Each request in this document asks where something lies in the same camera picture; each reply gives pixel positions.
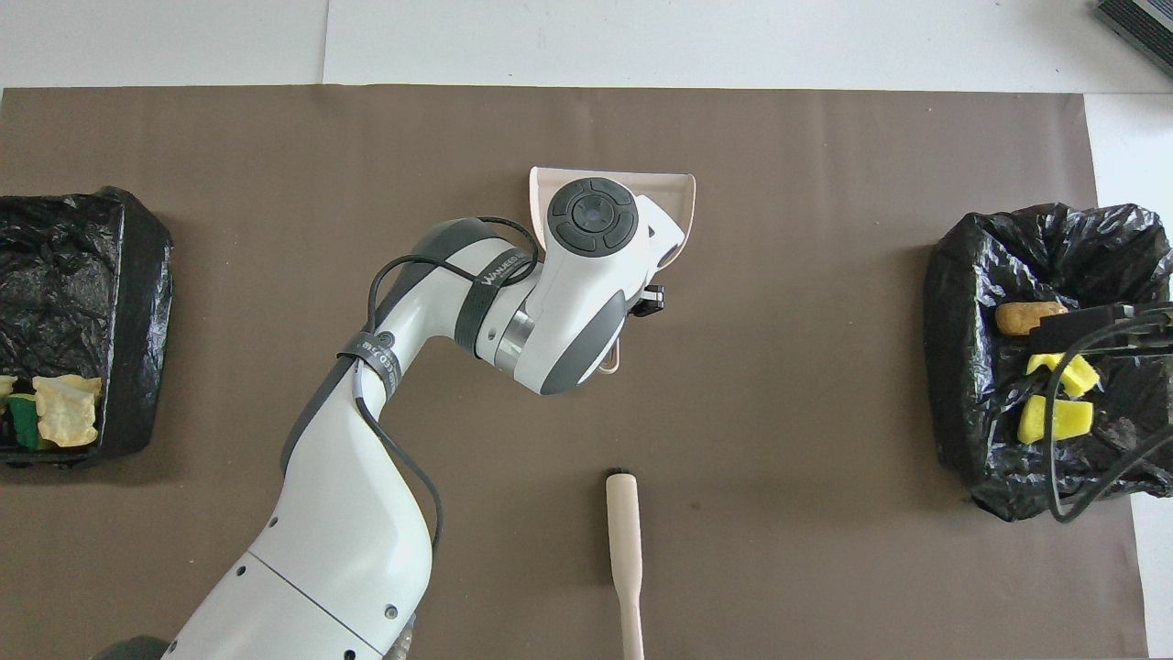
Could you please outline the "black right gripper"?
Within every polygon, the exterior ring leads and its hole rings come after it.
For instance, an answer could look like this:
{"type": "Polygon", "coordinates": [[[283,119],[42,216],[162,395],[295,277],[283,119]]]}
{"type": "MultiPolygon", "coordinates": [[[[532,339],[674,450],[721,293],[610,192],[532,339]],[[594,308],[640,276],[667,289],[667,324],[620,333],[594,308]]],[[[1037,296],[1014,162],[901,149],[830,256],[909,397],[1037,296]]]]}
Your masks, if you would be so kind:
{"type": "Polygon", "coordinates": [[[1090,306],[1086,309],[1040,317],[1039,325],[1029,333],[1029,351],[1036,355],[1064,354],[1083,336],[1098,333],[1131,317],[1151,321],[1132,334],[1132,347],[1135,351],[1172,351],[1172,308],[1133,308],[1133,305],[1090,306]]]}

